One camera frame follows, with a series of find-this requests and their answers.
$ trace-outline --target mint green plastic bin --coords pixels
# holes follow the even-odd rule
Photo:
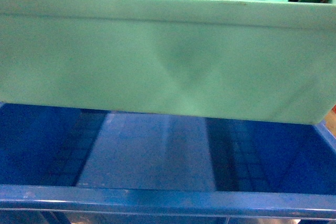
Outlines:
[[[336,6],[274,1],[0,0],[0,101],[318,123]]]

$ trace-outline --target blue plastic surface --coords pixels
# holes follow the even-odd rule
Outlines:
[[[0,108],[0,183],[40,183],[79,109],[4,104]]]
[[[82,151],[88,150],[92,142],[85,148],[79,145],[84,144],[84,140],[89,139],[90,135],[99,129],[102,121],[102,115],[99,112],[90,116],[86,111],[83,112],[69,134],[74,142],[69,142],[69,137],[65,138],[64,134],[66,129],[69,131],[74,124],[79,110],[4,105],[0,109],[2,139],[0,162],[4,167],[1,174],[2,183],[38,184],[42,173],[54,159],[54,161],[66,160],[61,168],[62,174],[57,172],[55,174],[59,175],[59,181],[62,182],[59,185],[70,186],[72,182],[67,181],[66,176],[80,171],[74,162],[79,160],[82,162],[83,158],[88,157],[87,151]],[[336,149],[334,148],[336,139],[323,124],[309,126],[209,118],[179,119],[176,116],[168,120],[173,122],[171,125],[155,121],[164,117],[169,116],[111,113],[111,116],[106,117],[105,124],[114,125],[116,132],[111,134],[126,141],[125,144],[128,144],[129,148],[133,147],[127,143],[129,138],[132,138],[134,143],[149,134],[152,141],[155,139],[159,141],[157,136],[160,132],[170,130],[172,132],[166,134],[176,138],[172,139],[175,146],[170,151],[175,150],[179,155],[184,155],[179,149],[179,138],[182,144],[186,144],[183,143],[184,139],[205,137],[209,142],[207,155],[211,156],[217,190],[231,192],[138,190],[136,188],[103,190],[101,188],[3,185],[0,186],[0,195],[3,195],[0,197],[0,209],[91,211],[151,216],[336,218],[336,198],[331,196],[336,195]],[[201,125],[204,126],[198,126],[199,134],[191,130],[193,126],[198,125],[192,123],[195,120],[202,122]],[[129,125],[132,123],[132,127],[121,126],[127,126],[125,122]],[[128,129],[128,131],[119,131],[120,129]],[[116,151],[113,141],[104,146],[107,148],[105,152]],[[155,153],[155,145],[151,146],[153,148],[150,152]],[[190,147],[185,145],[184,150],[187,152]],[[91,154],[94,155],[97,152],[99,153],[99,149]],[[129,160],[124,161],[129,164],[131,159],[134,159],[134,162],[138,161],[139,164],[143,162],[139,159],[141,155],[137,158],[134,156],[123,156],[123,158],[128,158]],[[113,163],[107,163],[105,159],[96,165],[114,166]],[[177,167],[172,174],[175,174],[177,179],[181,171],[181,167]],[[136,177],[130,173],[129,180],[135,179]],[[169,181],[175,183],[174,180],[174,177],[167,178],[166,183]],[[280,194],[260,193],[262,191]],[[109,223],[109,220],[125,220],[134,223],[141,220],[194,223],[202,220],[182,217],[131,218],[125,216],[100,217],[100,220],[102,219],[108,221],[98,223]],[[216,219],[209,219],[209,222],[216,221]]]

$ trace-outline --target blue plastic bin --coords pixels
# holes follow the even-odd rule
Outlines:
[[[5,210],[0,211],[0,218],[4,223],[18,219],[18,223],[260,223],[259,218],[266,218],[264,223],[274,223],[275,219],[278,223],[294,223],[293,219],[336,219],[336,139],[323,123],[310,126],[80,112],[12,104],[2,106],[0,115],[0,208]],[[171,177],[161,181],[171,181],[166,186],[172,188],[181,183],[178,180],[183,172],[190,170],[190,153],[197,154],[197,146],[189,143],[202,146],[203,139],[196,138],[205,137],[207,145],[198,151],[209,155],[215,189],[157,190],[148,185],[112,188],[108,186],[113,185],[110,174],[102,173],[99,178],[92,173],[90,177],[92,168],[103,171],[110,167],[113,173],[125,163],[141,165],[151,160],[150,152],[140,149],[142,158],[128,156],[131,149],[120,156],[113,141],[101,149],[100,141],[111,134],[107,132],[113,131],[111,127],[121,149],[127,144],[135,148],[129,144],[131,140],[139,141],[144,148],[146,144],[155,146],[151,140],[144,142],[146,136],[165,130],[172,141],[168,143],[174,143],[166,152],[176,160],[169,161],[175,164],[175,170],[168,171]],[[109,163],[103,153],[118,153],[121,160]],[[181,155],[188,157],[182,163]],[[60,167],[60,160],[72,161],[72,165],[67,168],[63,163]],[[59,171],[51,173],[51,167]],[[72,170],[78,174],[70,177]],[[48,173],[50,177],[57,175],[58,180],[45,180]],[[200,174],[194,173],[190,181],[202,181],[204,178],[195,179]],[[136,181],[138,175],[130,172],[127,179],[136,182],[133,185],[144,185],[157,179],[149,175],[145,173],[143,181]],[[105,179],[106,185],[79,183],[88,177],[88,181],[100,183]]]

